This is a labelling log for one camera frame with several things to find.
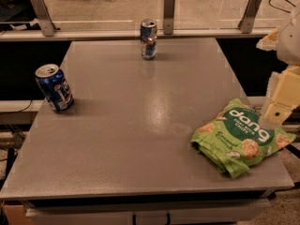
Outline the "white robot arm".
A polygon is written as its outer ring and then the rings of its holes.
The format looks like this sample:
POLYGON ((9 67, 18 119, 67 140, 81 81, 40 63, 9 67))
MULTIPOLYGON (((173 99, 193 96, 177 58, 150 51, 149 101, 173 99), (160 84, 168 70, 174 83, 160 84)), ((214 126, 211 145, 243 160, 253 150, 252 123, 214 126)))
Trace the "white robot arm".
POLYGON ((281 73, 271 74, 259 118, 263 128, 281 126, 300 106, 300 5, 256 47, 276 51, 277 59, 288 65, 281 73))

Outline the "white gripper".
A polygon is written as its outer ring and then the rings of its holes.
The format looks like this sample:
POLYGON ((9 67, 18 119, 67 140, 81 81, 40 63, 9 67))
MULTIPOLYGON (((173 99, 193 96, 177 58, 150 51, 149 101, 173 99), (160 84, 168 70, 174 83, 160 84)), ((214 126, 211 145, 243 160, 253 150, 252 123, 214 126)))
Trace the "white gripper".
MULTIPOLYGON (((273 29, 256 44, 263 51, 275 51, 279 28, 273 29)), ((267 85, 267 99, 262 105, 262 123, 281 126, 300 105, 300 67, 288 65, 281 73, 272 72, 267 85)))

